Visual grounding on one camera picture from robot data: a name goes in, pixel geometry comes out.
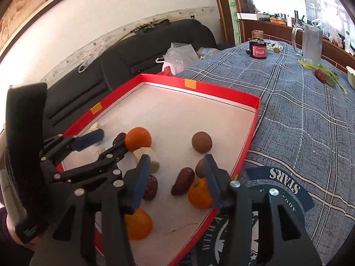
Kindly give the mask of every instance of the framed painting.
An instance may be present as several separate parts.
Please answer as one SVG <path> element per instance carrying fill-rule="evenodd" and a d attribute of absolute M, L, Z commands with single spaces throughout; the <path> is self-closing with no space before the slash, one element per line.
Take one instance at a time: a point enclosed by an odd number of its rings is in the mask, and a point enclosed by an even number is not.
<path fill-rule="evenodd" d="M 62 0 L 13 0 L 0 19 L 0 63 L 18 38 Z"/>

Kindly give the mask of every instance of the white rock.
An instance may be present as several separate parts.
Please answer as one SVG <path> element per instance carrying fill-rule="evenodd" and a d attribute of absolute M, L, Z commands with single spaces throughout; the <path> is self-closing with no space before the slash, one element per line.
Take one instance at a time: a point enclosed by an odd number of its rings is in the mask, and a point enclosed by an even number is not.
<path fill-rule="evenodd" d="M 133 155 L 137 162 L 141 159 L 141 156 L 144 154 L 147 154 L 150 157 L 150 173 L 156 173 L 160 168 L 160 163 L 157 154 L 154 153 L 152 148 L 142 147 L 136 151 L 133 151 Z"/>
<path fill-rule="evenodd" d="M 101 127 L 101 125 L 100 125 L 99 123 L 96 122 L 96 123 L 92 124 L 92 126 L 90 127 L 89 133 L 94 132 L 94 131 L 97 130 L 97 129 L 102 129 L 102 127 Z M 100 145 L 101 142 L 102 142 L 102 140 L 99 141 L 99 142 L 97 142 L 97 143 L 95 143 L 94 145 Z"/>
<path fill-rule="evenodd" d="M 102 127 L 99 123 L 96 122 L 96 123 L 92 124 L 92 126 L 90 127 L 89 133 L 94 132 L 97 129 L 102 129 Z"/>
<path fill-rule="evenodd" d="M 97 152 L 98 152 L 99 154 L 101 154 L 101 153 L 105 152 L 107 149 L 108 149 L 108 148 L 106 148 L 106 147 L 99 147 L 98 150 L 97 150 Z"/>

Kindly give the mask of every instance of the orange tape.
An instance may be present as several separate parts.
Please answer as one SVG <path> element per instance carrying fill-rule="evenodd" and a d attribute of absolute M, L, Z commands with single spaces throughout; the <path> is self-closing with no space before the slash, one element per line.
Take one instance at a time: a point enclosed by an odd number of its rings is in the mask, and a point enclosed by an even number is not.
<path fill-rule="evenodd" d="M 102 105 L 100 102 L 98 102 L 94 107 L 90 109 L 91 113 L 95 115 L 97 112 L 99 112 L 102 109 Z"/>
<path fill-rule="evenodd" d="M 195 80 L 185 79 L 185 87 L 196 90 L 197 83 Z"/>

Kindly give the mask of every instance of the glass pitcher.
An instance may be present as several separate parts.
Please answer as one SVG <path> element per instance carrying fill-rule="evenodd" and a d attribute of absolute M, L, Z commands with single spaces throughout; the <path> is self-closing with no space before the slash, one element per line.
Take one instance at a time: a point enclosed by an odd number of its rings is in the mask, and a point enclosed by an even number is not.
<path fill-rule="evenodd" d="M 302 50 L 296 47 L 297 30 L 302 30 Z M 295 24 L 292 30 L 292 45 L 297 56 L 303 56 L 303 60 L 318 66 L 321 63 L 323 31 L 309 24 Z"/>

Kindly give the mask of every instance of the red label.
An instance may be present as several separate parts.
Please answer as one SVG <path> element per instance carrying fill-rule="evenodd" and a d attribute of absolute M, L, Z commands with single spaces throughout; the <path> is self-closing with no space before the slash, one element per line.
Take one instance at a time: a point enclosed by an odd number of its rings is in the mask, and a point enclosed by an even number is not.
<path fill-rule="evenodd" d="M 258 58 L 266 57 L 266 47 L 252 46 L 252 48 L 253 48 L 254 57 L 258 57 Z"/>

